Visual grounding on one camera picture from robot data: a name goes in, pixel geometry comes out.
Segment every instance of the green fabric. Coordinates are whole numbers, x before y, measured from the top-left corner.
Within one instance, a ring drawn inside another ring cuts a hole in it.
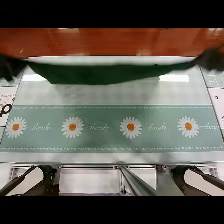
[[[52,65],[28,62],[28,65],[52,84],[108,85],[186,70],[195,65],[192,62],[169,65]]]

